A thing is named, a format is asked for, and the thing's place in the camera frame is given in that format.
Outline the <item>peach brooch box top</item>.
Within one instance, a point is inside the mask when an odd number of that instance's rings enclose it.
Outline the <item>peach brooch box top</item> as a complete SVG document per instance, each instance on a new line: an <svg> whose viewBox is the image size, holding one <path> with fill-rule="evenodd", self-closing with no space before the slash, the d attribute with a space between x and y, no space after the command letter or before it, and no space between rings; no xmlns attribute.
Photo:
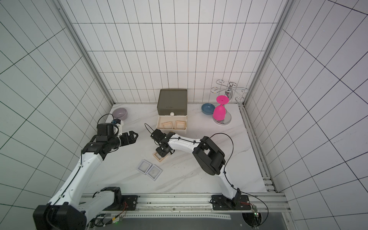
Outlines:
<svg viewBox="0 0 368 230"><path fill-rule="evenodd" d="M165 155L164 157L162 157L158 152L154 152L153 153L153 157L158 161L158 162L162 162L167 156Z"/></svg>

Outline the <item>peach brooch box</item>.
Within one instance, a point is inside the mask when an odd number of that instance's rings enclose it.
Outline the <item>peach brooch box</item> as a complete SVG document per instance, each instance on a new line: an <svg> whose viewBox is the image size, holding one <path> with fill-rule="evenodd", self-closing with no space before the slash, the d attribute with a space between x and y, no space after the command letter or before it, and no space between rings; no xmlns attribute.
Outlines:
<svg viewBox="0 0 368 230"><path fill-rule="evenodd" d="M176 120L176 122L175 122L175 129L185 130L186 129L186 121Z"/></svg>
<svg viewBox="0 0 368 230"><path fill-rule="evenodd" d="M163 129L173 129L172 121L163 122L161 123L161 126Z"/></svg>
<svg viewBox="0 0 368 230"><path fill-rule="evenodd" d="M153 157L158 161L158 162L162 162L167 156L165 155L164 157L162 157L158 152L154 152L153 153Z"/></svg>

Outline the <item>white brooch box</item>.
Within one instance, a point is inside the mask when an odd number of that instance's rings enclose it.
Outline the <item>white brooch box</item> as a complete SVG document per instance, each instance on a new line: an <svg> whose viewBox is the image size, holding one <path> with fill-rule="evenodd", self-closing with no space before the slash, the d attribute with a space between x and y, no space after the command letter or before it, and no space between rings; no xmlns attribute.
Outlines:
<svg viewBox="0 0 368 230"><path fill-rule="evenodd" d="M153 181L156 181L158 177L162 174L162 169L160 169L157 165L152 165L150 169L146 172L146 175L151 178Z"/></svg>
<svg viewBox="0 0 368 230"><path fill-rule="evenodd" d="M143 159L137 166L137 170L142 174L147 174L148 170L153 166L153 164L145 159Z"/></svg>

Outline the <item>three-tier drawer cabinet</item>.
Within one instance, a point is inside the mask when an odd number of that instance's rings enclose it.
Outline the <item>three-tier drawer cabinet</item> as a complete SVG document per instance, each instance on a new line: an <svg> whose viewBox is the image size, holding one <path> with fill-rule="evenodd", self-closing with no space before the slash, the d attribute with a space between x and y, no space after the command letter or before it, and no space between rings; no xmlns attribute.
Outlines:
<svg viewBox="0 0 368 230"><path fill-rule="evenodd" d="M187 89L161 89L157 103L157 129L163 132L187 133ZM176 120L186 121L186 129L175 129ZM172 121L173 129L163 129L161 123Z"/></svg>

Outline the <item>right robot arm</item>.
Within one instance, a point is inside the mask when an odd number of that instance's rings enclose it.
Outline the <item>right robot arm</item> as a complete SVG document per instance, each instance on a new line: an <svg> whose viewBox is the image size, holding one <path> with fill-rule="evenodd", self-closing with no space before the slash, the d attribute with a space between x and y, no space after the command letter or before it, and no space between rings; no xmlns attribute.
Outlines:
<svg viewBox="0 0 368 230"><path fill-rule="evenodd" d="M189 139L174 132L165 134L159 129L154 130L150 137L158 144L156 152L160 157L173 154L176 150L191 153L204 172L217 178L221 194L211 196L213 210L252 210L248 196L242 195L240 189L228 181L225 154L210 137Z"/></svg>

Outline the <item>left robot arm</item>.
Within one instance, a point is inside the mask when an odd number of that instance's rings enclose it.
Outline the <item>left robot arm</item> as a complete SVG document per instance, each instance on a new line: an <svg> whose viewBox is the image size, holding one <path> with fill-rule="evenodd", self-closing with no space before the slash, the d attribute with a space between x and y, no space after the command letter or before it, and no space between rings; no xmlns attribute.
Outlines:
<svg viewBox="0 0 368 230"><path fill-rule="evenodd" d="M107 154L122 146L134 144L134 131L123 132L121 124L101 123L97 134L85 145L74 170L46 205L33 212L38 230L84 230L101 211L128 208L118 187L106 187L91 200L81 204L83 192Z"/></svg>

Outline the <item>purple bowl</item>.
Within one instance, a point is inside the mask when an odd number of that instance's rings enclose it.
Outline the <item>purple bowl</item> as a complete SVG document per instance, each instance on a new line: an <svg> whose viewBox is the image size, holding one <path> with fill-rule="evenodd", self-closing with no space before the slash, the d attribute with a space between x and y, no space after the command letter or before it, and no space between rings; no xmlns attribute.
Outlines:
<svg viewBox="0 0 368 230"><path fill-rule="evenodd" d="M112 112L114 119L126 120L128 117L128 111L125 108L117 108Z"/></svg>

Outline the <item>blue bowl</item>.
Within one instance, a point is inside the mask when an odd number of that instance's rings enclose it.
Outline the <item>blue bowl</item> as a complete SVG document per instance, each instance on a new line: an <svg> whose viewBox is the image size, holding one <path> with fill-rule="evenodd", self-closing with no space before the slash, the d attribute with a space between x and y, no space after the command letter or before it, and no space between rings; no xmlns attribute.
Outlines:
<svg viewBox="0 0 368 230"><path fill-rule="evenodd" d="M213 115L215 106L211 103L204 103L201 106L201 110L205 115Z"/></svg>

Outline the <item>pink plastic goblet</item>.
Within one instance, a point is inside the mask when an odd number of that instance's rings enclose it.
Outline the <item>pink plastic goblet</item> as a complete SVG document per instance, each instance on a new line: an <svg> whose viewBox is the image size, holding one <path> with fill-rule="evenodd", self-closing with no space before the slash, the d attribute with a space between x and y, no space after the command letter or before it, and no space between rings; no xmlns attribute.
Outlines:
<svg viewBox="0 0 368 230"><path fill-rule="evenodd" d="M219 104L213 112L213 118L217 121L222 121L226 116L226 105L229 102L229 98L225 95L220 95L216 98L217 103Z"/></svg>

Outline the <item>chrome glass rack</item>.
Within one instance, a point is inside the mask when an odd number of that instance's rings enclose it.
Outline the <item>chrome glass rack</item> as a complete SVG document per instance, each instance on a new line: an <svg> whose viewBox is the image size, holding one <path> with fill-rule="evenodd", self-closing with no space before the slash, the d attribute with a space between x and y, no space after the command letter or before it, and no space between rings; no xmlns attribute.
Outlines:
<svg viewBox="0 0 368 230"><path fill-rule="evenodd" d="M240 87L237 83L229 81L225 84L223 79L216 81L217 86L211 88L211 93L220 95L225 95L229 98L229 102L235 98L235 102L240 104L245 101L245 94L249 92L249 89L246 87ZM228 125L232 120L232 115L226 109L225 119L222 121L217 121L213 118L214 122L219 125Z"/></svg>

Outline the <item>aluminium mounting rail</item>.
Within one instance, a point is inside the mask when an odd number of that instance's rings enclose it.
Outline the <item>aluminium mounting rail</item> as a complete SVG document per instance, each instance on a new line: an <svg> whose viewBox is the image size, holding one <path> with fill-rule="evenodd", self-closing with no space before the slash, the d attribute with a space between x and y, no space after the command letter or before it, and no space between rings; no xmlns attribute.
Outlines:
<svg viewBox="0 0 368 230"><path fill-rule="evenodd" d="M260 214L262 220L271 213L287 213L291 209L282 193L241 195L232 205L224 196L209 193L127 194L118 210L105 209L101 214L112 218L218 218L229 219L230 213Z"/></svg>

